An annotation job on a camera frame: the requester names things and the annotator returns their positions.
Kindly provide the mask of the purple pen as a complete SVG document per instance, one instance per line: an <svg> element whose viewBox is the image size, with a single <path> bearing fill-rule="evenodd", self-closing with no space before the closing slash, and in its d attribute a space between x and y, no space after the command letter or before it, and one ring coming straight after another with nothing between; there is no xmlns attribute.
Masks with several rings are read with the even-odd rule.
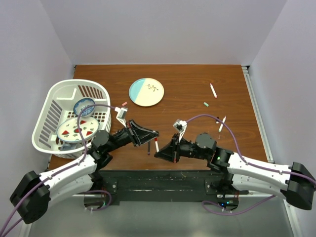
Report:
<svg viewBox="0 0 316 237"><path fill-rule="evenodd" d="M147 149L147 155L150 156L151 154L151 141L148 142L148 149Z"/></svg>

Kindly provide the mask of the red marker pen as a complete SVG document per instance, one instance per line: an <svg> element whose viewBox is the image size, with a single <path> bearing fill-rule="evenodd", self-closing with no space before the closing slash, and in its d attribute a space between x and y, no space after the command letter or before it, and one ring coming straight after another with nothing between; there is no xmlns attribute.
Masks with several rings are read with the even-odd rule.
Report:
<svg viewBox="0 0 316 237"><path fill-rule="evenodd" d="M155 138L155 139L154 139L154 142L155 142L156 152L159 152L158 139L157 139L157 138Z"/></svg>

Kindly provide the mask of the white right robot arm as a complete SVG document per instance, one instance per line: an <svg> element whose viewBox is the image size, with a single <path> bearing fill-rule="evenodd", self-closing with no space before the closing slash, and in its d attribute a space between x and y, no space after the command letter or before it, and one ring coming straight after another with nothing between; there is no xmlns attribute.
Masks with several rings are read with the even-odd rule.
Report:
<svg viewBox="0 0 316 237"><path fill-rule="evenodd" d="M226 194L256 191L282 198L302 210L311 210L313 205L316 180L303 164L279 165L241 157L218 147L207 133L198 135L194 142L174 134L155 157L173 163L181 157L205 160L212 171L224 174L216 187Z"/></svg>

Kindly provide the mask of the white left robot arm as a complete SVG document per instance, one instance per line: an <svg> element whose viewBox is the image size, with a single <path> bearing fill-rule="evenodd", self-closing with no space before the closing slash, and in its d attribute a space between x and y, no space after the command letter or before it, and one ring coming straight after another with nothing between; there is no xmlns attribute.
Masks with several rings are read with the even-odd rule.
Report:
<svg viewBox="0 0 316 237"><path fill-rule="evenodd" d="M158 136L158 131L141 127L134 120L127 121L115 134L98 131L91 147L79 158L51 171L26 173L9 199L13 211L19 213L24 223L30 224L41 218L55 202L77 193L100 192L102 181L93 175L112 160L112 151L129 143L139 147Z"/></svg>

